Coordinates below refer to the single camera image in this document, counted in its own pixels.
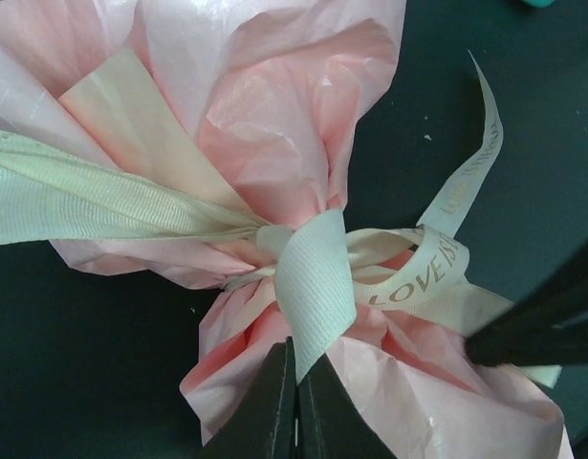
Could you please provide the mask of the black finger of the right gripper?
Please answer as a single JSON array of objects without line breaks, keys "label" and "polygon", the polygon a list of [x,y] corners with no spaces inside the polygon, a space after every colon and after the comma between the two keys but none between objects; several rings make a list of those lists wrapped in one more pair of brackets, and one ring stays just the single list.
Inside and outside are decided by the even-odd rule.
[{"label": "black finger of the right gripper", "polygon": [[588,364],[588,242],[546,282],[466,339],[487,367]]}]

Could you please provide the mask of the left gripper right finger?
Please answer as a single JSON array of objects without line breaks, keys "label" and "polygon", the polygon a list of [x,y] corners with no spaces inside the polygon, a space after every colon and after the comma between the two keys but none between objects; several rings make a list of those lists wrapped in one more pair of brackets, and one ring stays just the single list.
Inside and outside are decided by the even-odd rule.
[{"label": "left gripper right finger", "polygon": [[394,453],[362,419],[328,357],[297,389],[299,458],[391,459]]}]

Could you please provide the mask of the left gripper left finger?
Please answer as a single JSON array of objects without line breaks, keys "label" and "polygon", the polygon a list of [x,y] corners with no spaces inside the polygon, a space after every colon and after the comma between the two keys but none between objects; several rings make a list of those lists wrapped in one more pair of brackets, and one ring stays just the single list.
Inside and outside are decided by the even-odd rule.
[{"label": "left gripper left finger", "polygon": [[230,419],[200,451],[204,459],[295,457],[296,378],[292,339],[273,345]]}]

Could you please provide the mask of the cream ribbon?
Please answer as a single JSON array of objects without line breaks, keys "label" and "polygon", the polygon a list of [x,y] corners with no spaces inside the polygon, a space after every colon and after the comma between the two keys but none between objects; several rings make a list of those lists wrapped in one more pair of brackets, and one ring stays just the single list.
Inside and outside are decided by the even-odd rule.
[{"label": "cream ribbon", "polygon": [[213,112],[245,120],[286,93],[331,133],[313,150],[317,177],[296,180],[271,143],[224,146],[215,157],[194,143],[136,54],[105,60],[53,98],[0,49],[0,98],[35,93],[25,135],[0,130],[0,246],[50,241],[72,267],[103,275],[150,270],[152,249],[182,249],[179,282],[236,290],[271,278],[306,376],[353,324],[358,305],[403,311],[459,333],[481,325],[477,288],[465,271],[468,249],[454,236],[503,144],[490,86],[481,86],[480,149],[446,181],[415,229],[346,232],[345,175],[362,93],[312,83],[266,62],[217,81]]}]

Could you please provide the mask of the pink wrapping paper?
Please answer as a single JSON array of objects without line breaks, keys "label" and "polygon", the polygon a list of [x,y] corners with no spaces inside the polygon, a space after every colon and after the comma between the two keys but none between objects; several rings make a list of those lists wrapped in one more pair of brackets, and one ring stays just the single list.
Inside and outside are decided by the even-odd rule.
[{"label": "pink wrapping paper", "polygon": [[[327,143],[315,114],[286,93],[250,120],[213,112],[210,98],[229,71],[266,62],[312,83],[362,93],[359,119],[387,91],[402,44],[403,1],[0,1],[0,49],[60,98],[105,60],[133,51],[194,143],[215,157],[224,146],[271,143],[294,178],[317,177],[313,150]],[[35,93],[0,98],[0,130],[25,135]],[[179,282],[184,252],[152,249],[150,270]],[[199,361],[181,390],[200,419],[204,446],[245,396],[273,345],[294,338],[271,278],[220,294],[202,320]],[[477,288],[483,324],[509,301]],[[326,356],[362,419],[393,458],[569,458],[559,408],[540,389],[558,368],[485,369],[465,356],[459,333],[403,311],[358,305],[353,324]]]}]

